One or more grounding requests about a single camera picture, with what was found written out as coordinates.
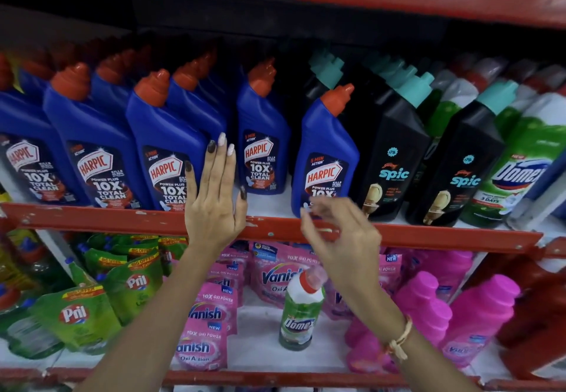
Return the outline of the person's right hand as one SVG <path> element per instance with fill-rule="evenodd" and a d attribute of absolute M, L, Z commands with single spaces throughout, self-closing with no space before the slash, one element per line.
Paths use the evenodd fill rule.
<path fill-rule="evenodd" d="M 378 230 L 347 197 L 315 196 L 310 201 L 310 213 L 301 209 L 302 233 L 349 308 L 359 318 L 400 314 L 378 282 Z M 313 215 L 338 228 L 335 241 L 324 240 Z"/>

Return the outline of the small green red-capped cleaner bottle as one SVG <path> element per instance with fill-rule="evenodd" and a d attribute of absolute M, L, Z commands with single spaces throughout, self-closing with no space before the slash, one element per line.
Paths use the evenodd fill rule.
<path fill-rule="evenodd" d="M 279 327 L 279 344 L 291 351 L 306 349 L 325 300 L 328 275 L 316 265 L 294 276 L 287 287 Z"/>

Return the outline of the person's left hand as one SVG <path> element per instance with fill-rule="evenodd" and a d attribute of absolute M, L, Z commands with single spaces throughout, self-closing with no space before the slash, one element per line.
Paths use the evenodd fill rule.
<path fill-rule="evenodd" d="M 188 253 L 203 265 L 211 265 L 220 253 L 244 230 L 234 228 L 236 199 L 233 189 L 237 155 L 227 139 L 227 154 L 218 201 L 211 199 L 211 169 L 216 156 L 217 141 L 210 140 L 205 151 L 204 167 L 194 204 L 185 211 Z"/>

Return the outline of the person's right forearm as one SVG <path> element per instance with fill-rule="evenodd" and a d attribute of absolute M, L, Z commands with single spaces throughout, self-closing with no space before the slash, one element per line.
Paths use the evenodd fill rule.
<path fill-rule="evenodd" d="M 422 336 L 378 284 L 354 283 L 341 293 L 395 361 L 412 392 L 482 392 Z"/>

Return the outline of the red plastic bottle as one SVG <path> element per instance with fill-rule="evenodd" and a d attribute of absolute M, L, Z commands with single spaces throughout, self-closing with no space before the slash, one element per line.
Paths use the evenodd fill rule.
<path fill-rule="evenodd" d="M 556 278 L 538 284 L 514 307 L 514 316 L 496 336 L 500 345 L 511 348 L 543 329 L 548 320 L 566 313 L 566 266 Z"/>
<path fill-rule="evenodd" d="M 516 379 L 566 381 L 566 314 L 551 319 L 500 358 Z"/>

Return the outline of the row of black teal-capped bottles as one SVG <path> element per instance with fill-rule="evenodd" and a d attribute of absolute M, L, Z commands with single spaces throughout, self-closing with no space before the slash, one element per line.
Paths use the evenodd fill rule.
<path fill-rule="evenodd" d="M 454 106 L 433 141 L 418 110 L 433 92 L 435 75 L 390 62 L 378 81 L 360 89 L 349 107 L 349 129 L 337 116 L 353 100 L 352 83 L 325 92 L 302 120 L 292 210 L 313 210 L 312 197 L 350 198 L 367 219 L 390 222 L 409 198 L 409 224 L 453 226 L 501 157 L 505 141 L 496 117 L 516 97 L 518 84 L 499 82 Z"/>

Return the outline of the pink plastic bottle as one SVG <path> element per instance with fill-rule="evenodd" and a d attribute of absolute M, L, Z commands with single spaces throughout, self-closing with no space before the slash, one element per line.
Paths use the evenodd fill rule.
<path fill-rule="evenodd" d="M 346 365 L 353 373 L 399 373 L 394 361 L 383 351 L 378 338 L 354 317 L 344 335 L 349 347 Z"/>
<path fill-rule="evenodd" d="M 438 285 L 433 274 L 420 271 L 393 295 L 401 312 L 412 318 L 417 330 L 435 348 L 445 338 L 453 316 L 449 305 L 436 296 Z"/>
<path fill-rule="evenodd" d="M 444 357 L 459 369 L 468 367 L 512 318 L 520 290 L 512 279 L 495 274 L 463 291 L 450 306 L 453 316 L 438 345 Z"/>
<path fill-rule="evenodd" d="M 473 264 L 470 251 L 425 251 L 416 272 L 425 271 L 438 281 L 436 297 L 449 302 Z"/>

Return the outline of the row of green white bottles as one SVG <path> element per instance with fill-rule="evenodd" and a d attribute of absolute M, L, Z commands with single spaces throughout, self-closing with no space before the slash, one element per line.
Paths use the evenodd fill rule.
<path fill-rule="evenodd" d="M 566 148 L 566 67 L 524 79 L 495 125 L 506 149 L 460 216 L 479 228 L 503 223 Z"/>

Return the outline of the stack of pink pouches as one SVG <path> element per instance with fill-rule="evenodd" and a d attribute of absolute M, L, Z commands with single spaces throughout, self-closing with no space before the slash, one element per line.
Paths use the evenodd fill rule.
<path fill-rule="evenodd" d="M 346 372 L 343 335 L 348 319 L 332 320 L 323 312 L 310 329 L 308 318 L 261 301 L 237 289 L 205 283 L 191 307 L 172 366 L 195 372 Z"/>

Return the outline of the pile of green pouches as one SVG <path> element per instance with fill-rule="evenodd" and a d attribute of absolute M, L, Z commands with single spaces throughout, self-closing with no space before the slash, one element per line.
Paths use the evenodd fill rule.
<path fill-rule="evenodd" d="M 37 235 L 7 235 L 28 279 L 9 269 L 0 249 L 0 340 L 21 358 L 38 360 L 63 348 L 99 355 L 141 312 L 187 248 L 187 238 L 93 233 L 71 236 L 68 271 Z"/>

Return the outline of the white blue bottle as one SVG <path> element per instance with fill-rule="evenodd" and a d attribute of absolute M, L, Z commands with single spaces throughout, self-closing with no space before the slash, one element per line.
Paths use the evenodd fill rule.
<path fill-rule="evenodd" d="M 566 148 L 514 208 L 507 226 L 535 231 L 548 218 L 566 221 Z"/>

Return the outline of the row of blue cleaner bottles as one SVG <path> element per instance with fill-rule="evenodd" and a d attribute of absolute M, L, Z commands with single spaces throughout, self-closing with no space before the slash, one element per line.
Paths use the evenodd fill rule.
<path fill-rule="evenodd" d="M 106 210 L 185 210 L 189 162 L 200 186 L 208 143 L 235 143 L 237 177 L 272 154 L 275 140 L 243 147 L 233 92 L 213 68 L 215 48 L 173 73 L 153 70 L 151 45 L 99 61 L 78 60 L 76 45 L 36 52 L 20 63 L 24 92 L 0 53 L 0 144 L 36 202 Z"/>

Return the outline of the yellow dishwash bottle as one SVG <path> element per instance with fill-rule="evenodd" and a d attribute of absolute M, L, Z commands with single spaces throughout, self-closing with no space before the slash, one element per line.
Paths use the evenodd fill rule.
<path fill-rule="evenodd" d="M 23 261 L 6 233 L 0 230 L 0 283 L 19 291 L 40 294 L 42 287 L 25 272 Z"/>

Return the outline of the person's left forearm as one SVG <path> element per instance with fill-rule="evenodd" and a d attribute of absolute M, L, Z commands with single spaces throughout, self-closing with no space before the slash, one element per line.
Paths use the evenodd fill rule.
<path fill-rule="evenodd" d="M 232 240 L 191 240 L 162 287 L 73 392 L 159 392 L 198 292 Z"/>

